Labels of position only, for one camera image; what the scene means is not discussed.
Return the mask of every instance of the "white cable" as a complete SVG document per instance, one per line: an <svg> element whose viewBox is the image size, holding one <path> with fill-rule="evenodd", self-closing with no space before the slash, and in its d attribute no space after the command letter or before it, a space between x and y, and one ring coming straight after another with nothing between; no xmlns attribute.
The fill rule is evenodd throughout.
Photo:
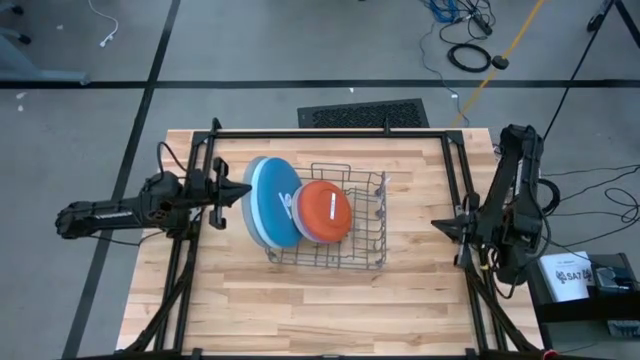
<svg viewBox="0 0 640 360"><path fill-rule="evenodd" d="M105 15L105 14L101 13L100 11L96 10L96 9L93 7L93 4L91 3L91 0L87 0L87 2L89 3L89 7L91 8L91 11L93 11L93 12L94 12L94 13L96 13L97 15L102 16L103 18L106 18L106 19L109 19L109 20L113 21L113 22L116 24L116 28L115 28L115 29L113 29L113 31L112 31L109 35L107 35L107 37L106 37L106 38L104 38L104 40L102 40L102 41L100 42L100 47L105 47L105 46L107 45L107 42L108 42L108 41L113 40L113 35L115 35L115 34L116 34L116 32L118 32L118 20L116 20L116 18L114 18L114 17L111 17L111 16L109 16L109 15Z"/></svg>

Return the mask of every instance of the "sticker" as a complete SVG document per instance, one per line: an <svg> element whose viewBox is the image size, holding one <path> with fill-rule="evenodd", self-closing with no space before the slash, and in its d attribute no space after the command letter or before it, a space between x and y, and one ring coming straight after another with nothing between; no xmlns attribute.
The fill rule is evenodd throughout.
<svg viewBox="0 0 640 360"><path fill-rule="evenodd" d="M518 170L516 170L516 186L513 188L513 196L520 194L520 182L522 181L522 160L518 161Z"/></svg>
<svg viewBox="0 0 640 360"><path fill-rule="evenodd" d="M289 210L289 208L291 207L291 195L285 194L284 196L282 196L282 193L278 193L278 196L280 197L280 201L282 201L282 206L284 206L287 215L289 215L289 219L293 219L293 217L291 216L291 210Z"/></svg>
<svg viewBox="0 0 640 360"><path fill-rule="evenodd" d="M329 212L329 219L333 220L336 217L336 193L331 193L331 211Z"/></svg>
<svg viewBox="0 0 640 360"><path fill-rule="evenodd" d="M126 216L131 216L131 215L133 215L133 212L125 211L125 212L121 212L121 213L93 215L93 217L98 219L98 220L103 220L103 219L113 219L113 218L119 218L119 217L126 217Z"/></svg>

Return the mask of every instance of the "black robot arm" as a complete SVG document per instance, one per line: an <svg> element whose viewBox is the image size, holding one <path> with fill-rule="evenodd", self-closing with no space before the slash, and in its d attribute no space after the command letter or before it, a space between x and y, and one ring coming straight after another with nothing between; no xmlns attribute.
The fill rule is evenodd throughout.
<svg viewBox="0 0 640 360"><path fill-rule="evenodd" d="M500 254L498 280L519 285L524 282L517 274L525 254L537 250L543 227L544 215L536 199L543 140L531 126L510 125L500 134L500 150L502 157L484 204L479 206L478 194L468 194L463 213L431 223L460 244L456 266L470 266L470 247L490 247ZM510 193L512 199L507 201Z"/></svg>
<svg viewBox="0 0 640 360"><path fill-rule="evenodd" d="M175 238L189 230L191 209L209 205L214 205L210 223L224 228L221 207L231 207L251 186L229 181L222 159L214 159L213 167L215 182L196 169L187 173L183 185L175 174L164 171L147 179L134 198L71 203L58 213L57 232L76 239L101 230L159 228Z"/></svg>

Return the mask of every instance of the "wire dish rack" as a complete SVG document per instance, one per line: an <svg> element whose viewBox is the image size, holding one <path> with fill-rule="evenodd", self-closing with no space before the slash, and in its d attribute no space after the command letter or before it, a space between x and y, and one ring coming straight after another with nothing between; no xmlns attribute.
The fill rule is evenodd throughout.
<svg viewBox="0 0 640 360"><path fill-rule="evenodd" d="M353 212L351 230L334 244L303 238L295 248L267 248L274 264L377 270L387 258L387 205L384 172L354 171L348 164L313 163L296 168L303 184L334 183L347 195Z"/></svg>

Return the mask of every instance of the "butcher block tabletop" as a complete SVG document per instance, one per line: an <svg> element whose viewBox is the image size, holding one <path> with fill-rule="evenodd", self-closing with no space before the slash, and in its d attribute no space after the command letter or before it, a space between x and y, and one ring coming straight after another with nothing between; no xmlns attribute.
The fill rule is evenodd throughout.
<svg viewBox="0 0 640 360"><path fill-rule="evenodd" d="M475 190L484 196L496 168L489 132L462 131ZM166 138L183 164L193 133L170 130ZM452 151L462 179L455 147ZM342 163L353 170L385 171L390 178L387 257L380 270L272 264L249 235L238 201L224 208L226 230L203 222L185 352L461 355L465 348L477 348L465 275L452 264L457 247L430 223L453 216L439 139L216 139L214 156L229 164L228 178L237 182L257 156L280 157L294 167ZM166 151L162 162L166 170L183 174ZM184 255L188 242L183 246ZM164 235L140 246L118 348L133 342L159 308L171 247ZM528 340L541 346L527 286L500 303ZM173 340L178 305L169 319L167 344ZM486 308L483 313L493 344Z"/></svg>

